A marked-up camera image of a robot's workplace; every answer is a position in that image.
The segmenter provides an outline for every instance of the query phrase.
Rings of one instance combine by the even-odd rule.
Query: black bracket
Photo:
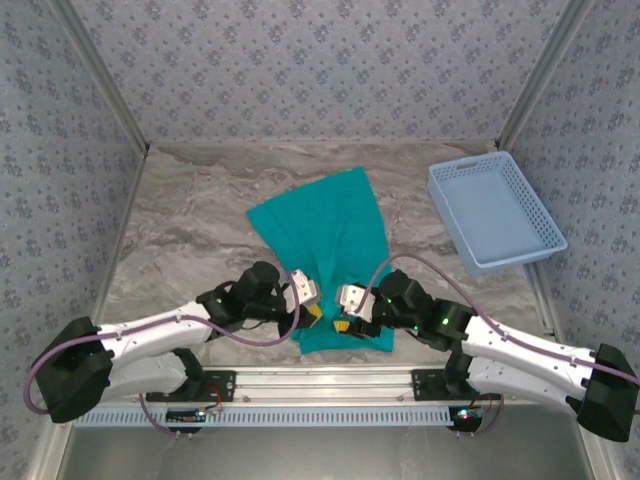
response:
[[[478,394],[468,391],[460,395],[454,395],[447,389],[447,383],[442,368],[425,368],[411,370],[411,387],[413,389],[413,399],[416,402],[446,401],[446,400],[468,400],[471,402],[477,398]],[[500,400],[500,395],[483,395],[489,400]]]
[[[147,393],[149,403],[154,402],[189,402],[206,405],[216,403],[217,392],[220,392],[220,402],[233,402],[236,391],[236,372],[232,370],[205,370],[200,388],[189,399],[181,393]]]

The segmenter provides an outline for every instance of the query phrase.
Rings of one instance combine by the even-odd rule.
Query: white perforated strip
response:
[[[151,407],[165,424],[166,408]],[[356,427],[453,425],[446,406],[405,407],[227,407],[204,423],[170,426],[199,427]],[[136,407],[98,407],[74,422],[75,427],[151,426]]]

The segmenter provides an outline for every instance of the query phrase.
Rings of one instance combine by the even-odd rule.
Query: marble floor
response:
[[[486,151],[482,144],[434,143],[153,147],[102,321],[116,323],[173,309],[238,278],[256,260],[278,265],[246,211],[279,193],[363,166],[392,253],[423,255],[467,288],[493,318],[540,334],[524,270],[469,277],[426,190],[429,165]],[[434,296],[458,300],[443,280],[416,262],[400,260],[395,266]],[[277,337],[274,325],[242,333],[251,339]],[[301,355],[293,341],[253,348],[226,338],[197,353],[205,365],[444,363],[448,357],[404,332],[396,332],[391,354],[354,350]]]

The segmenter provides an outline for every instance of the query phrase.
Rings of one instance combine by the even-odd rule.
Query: floor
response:
[[[443,267],[496,320],[523,331],[542,330],[524,270],[469,277],[427,190],[428,167],[485,153],[484,144],[241,144],[153,147],[139,186],[103,322],[116,323],[173,309],[219,283],[236,279],[256,260],[277,265],[253,231],[246,211],[326,175],[364,166],[382,212],[392,253],[418,253]],[[458,299],[426,268],[398,261],[437,297]],[[244,332],[275,338],[274,325]],[[293,341],[268,349],[220,339],[197,352],[207,365],[295,363],[444,363],[396,332],[393,353],[325,351],[301,355]]]

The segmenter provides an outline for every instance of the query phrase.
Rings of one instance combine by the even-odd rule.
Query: metal frame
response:
[[[93,39],[82,23],[77,10],[70,0],[49,0],[49,5],[62,24],[62,28],[67,32],[69,40],[91,73],[94,82],[113,111],[131,145],[139,155],[146,155],[148,145],[142,130],[129,109],[126,100],[118,90],[118,86],[111,73],[109,73],[107,65],[100,57]]]
[[[500,130],[497,143],[502,150],[511,148],[593,3],[594,0],[567,3]]]
[[[425,365],[226,367],[238,373],[236,394],[229,409],[233,413],[249,415],[301,410],[329,414],[350,410],[373,412],[378,415],[385,412],[403,410],[414,412],[415,410],[414,414],[417,415],[428,414],[437,410],[438,407],[467,404],[466,401],[415,402],[411,387],[411,370],[424,367]],[[428,367],[442,368],[442,365],[428,365]],[[215,367],[215,369],[224,370],[225,368]],[[130,402],[126,400],[108,402],[95,409],[87,421],[93,422],[93,426],[98,428],[108,426],[114,414],[139,412],[137,402],[137,397],[132,397]],[[527,400],[515,397],[508,398],[506,403],[507,405],[531,404]],[[170,406],[186,405],[188,404],[173,403]],[[166,403],[154,404],[151,407],[152,413],[161,413],[168,406],[169,404]],[[104,415],[102,424],[100,424],[100,415]],[[396,420],[396,423],[412,422],[413,418],[398,417],[399,420]],[[123,424],[115,423],[115,426],[123,426]],[[30,465],[28,480],[56,478],[72,428],[86,428],[86,426],[54,425],[48,419],[46,420]],[[624,478],[610,442],[605,442],[586,432],[577,424],[576,435],[579,435],[583,442],[585,455],[593,470],[594,478],[597,480]]]
[[[551,300],[551,289],[542,266],[536,262],[525,265],[527,277],[536,296],[538,315],[559,343],[565,343],[564,333],[558,321],[558,312]],[[615,444],[604,440],[578,426],[578,434],[587,453],[594,477],[597,480],[625,480],[627,478]]]

